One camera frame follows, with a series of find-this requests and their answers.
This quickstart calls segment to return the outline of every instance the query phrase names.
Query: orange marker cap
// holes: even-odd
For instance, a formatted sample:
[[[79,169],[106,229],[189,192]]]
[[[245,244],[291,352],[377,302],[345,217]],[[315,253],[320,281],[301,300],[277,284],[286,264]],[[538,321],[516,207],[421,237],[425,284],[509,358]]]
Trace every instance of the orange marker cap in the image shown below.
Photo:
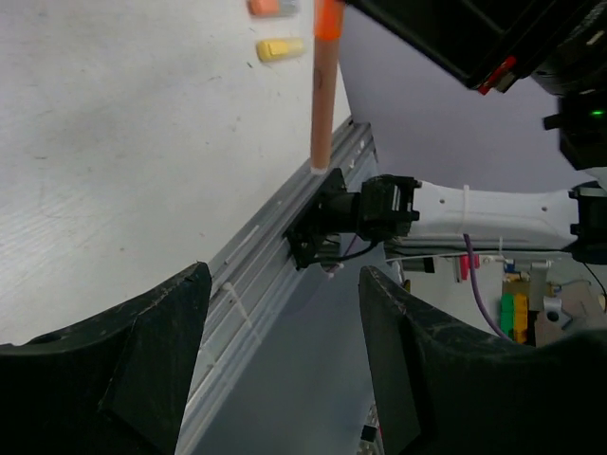
[[[297,12],[296,0],[249,0],[248,7],[255,16],[288,16]]]
[[[344,8],[345,4],[340,0],[316,0],[314,36],[321,40],[338,40]]]

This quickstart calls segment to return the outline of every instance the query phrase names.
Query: marker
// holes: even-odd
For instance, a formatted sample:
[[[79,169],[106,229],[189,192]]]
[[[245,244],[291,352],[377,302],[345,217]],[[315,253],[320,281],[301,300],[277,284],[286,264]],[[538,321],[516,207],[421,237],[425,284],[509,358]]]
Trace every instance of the marker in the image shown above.
[[[341,26],[345,4],[339,0],[316,0],[314,24],[314,77],[310,165],[322,175],[331,162],[333,109],[338,80]]]
[[[298,10],[297,0],[249,0],[248,8],[255,16],[291,16]]]

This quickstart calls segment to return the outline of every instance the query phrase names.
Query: black bracket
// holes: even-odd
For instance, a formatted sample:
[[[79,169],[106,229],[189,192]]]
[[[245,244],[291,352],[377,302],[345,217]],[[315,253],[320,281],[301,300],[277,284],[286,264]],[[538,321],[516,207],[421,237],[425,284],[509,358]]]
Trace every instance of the black bracket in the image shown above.
[[[307,268],[315,260],[326,240],[327,232],[322,221],[323,203],[334,195],[347,193],[341,169],[334,169],[286,230],[285,236],[298,270]]]
[[[335,234],[354,233],[372,245],[406,236],[419,220],[413,203],[420,186],[411,177],[381,175],[365,181],[360,192],[348,192],[341,169],[333,170],[286,231],[298,269],[334,263],[335,256],[322,253]]]

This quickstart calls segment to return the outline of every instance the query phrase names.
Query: green component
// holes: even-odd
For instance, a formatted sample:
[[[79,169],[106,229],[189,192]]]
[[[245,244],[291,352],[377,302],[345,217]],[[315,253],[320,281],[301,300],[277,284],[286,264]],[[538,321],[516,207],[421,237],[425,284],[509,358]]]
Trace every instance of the green component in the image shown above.
[[[504,294],[502,296],[500,329],[510,338],[514,337],[514,296],[512,294]]]

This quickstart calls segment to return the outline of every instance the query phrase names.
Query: yellow component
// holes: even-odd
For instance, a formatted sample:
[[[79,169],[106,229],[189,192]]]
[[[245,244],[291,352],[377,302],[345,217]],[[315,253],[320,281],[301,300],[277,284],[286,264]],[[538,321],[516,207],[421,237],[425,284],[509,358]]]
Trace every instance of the yellow component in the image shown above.
[[[257,43],[257,56],[262,62],[298,57],[304,52],[304,40],[301,38],[272,39]]]
[[[514,340],[520,344],[524,344],[527,341],[528,312],[528,297],[524,294],[514,296]]]

